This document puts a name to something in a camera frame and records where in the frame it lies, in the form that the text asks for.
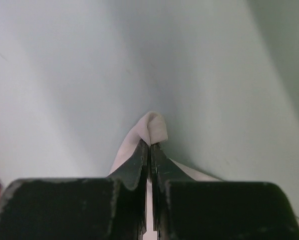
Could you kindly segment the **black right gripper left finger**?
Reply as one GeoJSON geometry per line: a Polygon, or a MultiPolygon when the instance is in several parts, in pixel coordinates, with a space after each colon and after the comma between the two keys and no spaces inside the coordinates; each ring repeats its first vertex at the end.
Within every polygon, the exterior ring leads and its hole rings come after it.
{"type": "Polygon", "coordinates": [[[0,240],[140,240],[148,146],[104,178],[23,178],[0,197],[0,240]]]}

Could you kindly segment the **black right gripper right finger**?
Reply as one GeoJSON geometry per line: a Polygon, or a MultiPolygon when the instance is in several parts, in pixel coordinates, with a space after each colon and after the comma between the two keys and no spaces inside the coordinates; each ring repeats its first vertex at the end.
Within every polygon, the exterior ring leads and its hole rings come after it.
{"type": "Polygon", "coordinates": [[[150,148],[154,229],[160,240],[299,240],[284,192],[270,182],[196,181],[150,148]]]}

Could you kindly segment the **white t shirt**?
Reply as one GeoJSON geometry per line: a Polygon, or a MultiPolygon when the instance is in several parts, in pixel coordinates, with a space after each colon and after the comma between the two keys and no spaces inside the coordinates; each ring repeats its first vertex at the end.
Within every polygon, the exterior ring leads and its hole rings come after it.
{"type": "MultiPolygon", "coordinates": [[[[168,140],[167,126],[163,115],[155,111],[150,111],[139,119],[122,141],[109,172],[110,174],[132,156],[140,140],[143,140],[147,146],[168,140]]],[[[167,167],[167,170],[160,171],[168,179],[190,179],[204,182],[220,181],[215,177],[187,167],[172,159],[167,159],[164,162],[171,163],[171,166],[167,167]]]]}

